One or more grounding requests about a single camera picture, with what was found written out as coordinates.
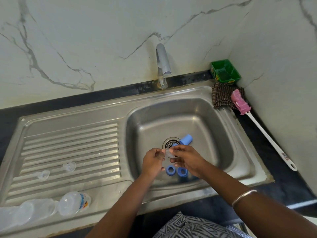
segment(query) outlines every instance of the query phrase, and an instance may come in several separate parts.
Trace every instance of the sink drain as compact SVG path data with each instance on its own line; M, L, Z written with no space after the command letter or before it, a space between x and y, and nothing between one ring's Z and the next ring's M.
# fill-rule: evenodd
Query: sink drain
M173 144L180 144L179 138L170 137L170 138L166 139L166 140L163 142L162 148L163 148L163 149L165 149L165 148L170 148L170 147L173 146Z

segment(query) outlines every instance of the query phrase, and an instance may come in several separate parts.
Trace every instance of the faucet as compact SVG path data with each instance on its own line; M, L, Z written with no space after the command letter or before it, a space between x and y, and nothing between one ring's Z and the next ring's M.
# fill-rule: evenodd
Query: faucet
M156 61L158 64L158 82L162 89L166 89L168 84L165 76L172 75L170 63L163 44L159 43L156 46Z

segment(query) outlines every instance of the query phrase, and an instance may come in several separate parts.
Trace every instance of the bracelet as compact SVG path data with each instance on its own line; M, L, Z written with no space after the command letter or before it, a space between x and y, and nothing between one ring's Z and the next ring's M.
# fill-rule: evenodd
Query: bracelet
M253 192L257 192L255 189L249 190L247 192L244 192L242 195L240 195L238 198L236 198L233 202L232 202L232 208L234 208L234 206L245 196L253 193Z

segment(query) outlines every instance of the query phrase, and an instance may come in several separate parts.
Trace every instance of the pink sponge brush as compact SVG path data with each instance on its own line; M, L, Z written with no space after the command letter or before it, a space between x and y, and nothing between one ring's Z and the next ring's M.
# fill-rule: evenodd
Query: pink sponge brush
M284 162L288 165L288 167L293 171L297 171L297 167L293 163L293 161L291 161L291 159L286 155L286 153L277 145L277 143L275 143L275 141L269 136L269 134L262 128L262 126L258 123L258 121L253 117L253 115L250 112L251 107L241 97L239 89L236 89L232 92L231 100L235 104L235 106L238 108L241 115L246 114L256 124L256 126L261 130L264 136L272 144L272 146L275 148L275 150L278 152L279 156L284 160Z
M233 101L235 106L238 108L241 115L244 115L246 112L249 112L251 110L251 107L241 97L239 89L236 89L235 91L232 92L231 100Z

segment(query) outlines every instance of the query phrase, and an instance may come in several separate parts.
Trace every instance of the green plastic tray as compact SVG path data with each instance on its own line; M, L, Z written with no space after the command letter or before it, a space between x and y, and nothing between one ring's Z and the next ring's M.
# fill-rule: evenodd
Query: green plastic tray
M229 59L211 62L210 71L218 82L234 84L241 76Z

